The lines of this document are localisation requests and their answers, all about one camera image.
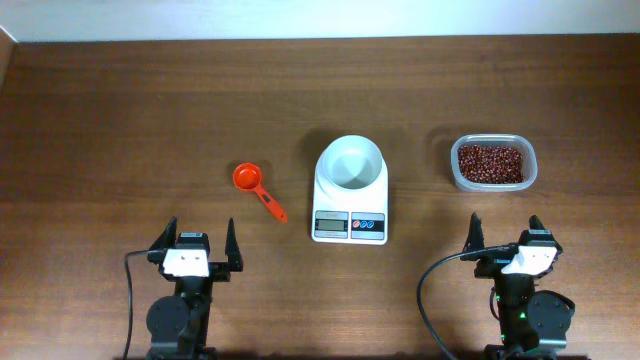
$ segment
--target orange measuring spoon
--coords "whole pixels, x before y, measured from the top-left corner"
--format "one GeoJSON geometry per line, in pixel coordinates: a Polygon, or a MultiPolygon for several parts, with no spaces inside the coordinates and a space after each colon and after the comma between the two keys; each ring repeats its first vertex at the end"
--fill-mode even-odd
{"type": "Polygon", "coordinates": [[[281,223],[286,223],[287,213],[284,212],[282,206],[260,185],[262,183],[262,173],[260,168],[251,163],[238,165],[233,171],[233,184],[242,191],[255,192],[264,206],[269,209],[271,214],[281,223]]]}

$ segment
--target plastic container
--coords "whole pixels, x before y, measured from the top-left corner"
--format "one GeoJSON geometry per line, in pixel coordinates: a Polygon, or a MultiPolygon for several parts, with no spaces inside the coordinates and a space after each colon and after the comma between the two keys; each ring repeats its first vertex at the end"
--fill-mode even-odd
{"type": "Polygon", "coordinates": [[[533,146],[522,136],[508,134],[477,134],[461,137],[451,148],[451,168],[456,186],[462,191],[519,191],[531,186],[538,176],[538,164],[533,146]],[[458,162],[458,149],[465,145],[508,146],[518,149],[522,154],[522,175],[524,175],[524,181],[518,184],[482,184],[467,180],[462,176],[458,162]]]}

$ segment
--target red bean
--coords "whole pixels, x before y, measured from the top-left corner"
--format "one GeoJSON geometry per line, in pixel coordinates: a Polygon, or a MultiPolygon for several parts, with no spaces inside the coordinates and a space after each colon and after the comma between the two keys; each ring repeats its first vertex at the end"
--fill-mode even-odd
{"type": "Polygon", "coordinates": [[[467,180],[483,184],[516,184],[524,181],[522,154],[507,146],[462,146],[458,149],[460,172],[467,180]]]}

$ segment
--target white scale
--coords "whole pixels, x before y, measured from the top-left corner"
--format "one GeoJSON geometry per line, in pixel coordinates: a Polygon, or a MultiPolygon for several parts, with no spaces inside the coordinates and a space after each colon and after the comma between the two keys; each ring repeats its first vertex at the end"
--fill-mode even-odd
{"type": "Polygon", "coordinates": [[[313,187],[314,241],[383,245],[388,205],[387,164],[371,140],[343,136],[320,155],[313,187]]]}

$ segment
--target container of beans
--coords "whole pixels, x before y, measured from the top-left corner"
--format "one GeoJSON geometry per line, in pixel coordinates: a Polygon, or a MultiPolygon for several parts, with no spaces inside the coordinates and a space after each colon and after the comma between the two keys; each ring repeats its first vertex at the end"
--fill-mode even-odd
{"type": "Polygon", "coordinates": [[[522,136],[463,136],[451,148],[451,168],[462,191],[524,190],[538,176],[536,154],[522,136]]]}

